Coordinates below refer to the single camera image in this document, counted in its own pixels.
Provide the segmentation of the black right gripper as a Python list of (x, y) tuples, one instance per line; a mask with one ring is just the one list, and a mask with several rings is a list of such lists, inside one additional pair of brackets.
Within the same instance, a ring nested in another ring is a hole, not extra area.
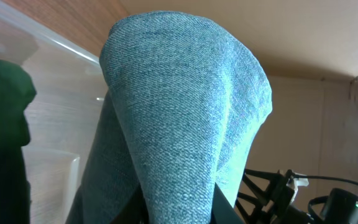
[(284, 174), (245, 169), (242, 183), (252, 192), (239, 192), (235, 207), (246, 224), (313, 224), (310, 214), (292, 205), (295, 173)]

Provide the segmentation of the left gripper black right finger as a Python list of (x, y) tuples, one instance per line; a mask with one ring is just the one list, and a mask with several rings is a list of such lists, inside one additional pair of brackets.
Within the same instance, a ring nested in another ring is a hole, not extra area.
[(214, 185), (210, 224), (244, 224), (227, 201), (218, 184)]

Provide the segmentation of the blue cloth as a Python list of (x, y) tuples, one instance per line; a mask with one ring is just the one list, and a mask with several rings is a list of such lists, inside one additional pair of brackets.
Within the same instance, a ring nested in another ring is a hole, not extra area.
[(99, 57), (108, 86), (68, 223), (110, 223), (141, 188), (150, 223), (209, 223), (214, 188), (237, 198), (272, 112), (251, 51), (205, 17), (117, 21)]

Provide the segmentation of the dark green cloth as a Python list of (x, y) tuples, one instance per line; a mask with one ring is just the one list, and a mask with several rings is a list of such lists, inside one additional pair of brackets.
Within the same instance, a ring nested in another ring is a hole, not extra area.
[(30, 143), (24, 111), (36, 94), (21, 66), (0, 60), (0, 223), (30, 222), (30, 184), (22, 147)]

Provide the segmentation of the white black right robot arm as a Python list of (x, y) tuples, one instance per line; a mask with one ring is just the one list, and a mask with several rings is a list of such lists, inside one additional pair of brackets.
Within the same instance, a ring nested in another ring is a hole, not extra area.
[(252, 192), (239, 192), (235, 207), (246, 223), (267, 224), (358, 224), (358, 196), (333, 188), (329, 195), (308, 202), (304, 212), (292, 205), (299, 186), (307, 186), (310, 179), (333, 180), (358, 186), (358, 182), (336, 177), (302, 175), (288, 170), (262, 172), (246, 169), (242, 182)]

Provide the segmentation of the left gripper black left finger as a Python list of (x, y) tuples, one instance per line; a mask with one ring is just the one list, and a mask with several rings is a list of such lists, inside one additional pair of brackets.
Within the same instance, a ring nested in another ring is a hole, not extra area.
[(149, 224), (147, 205), (140, 186), (111, 224)]

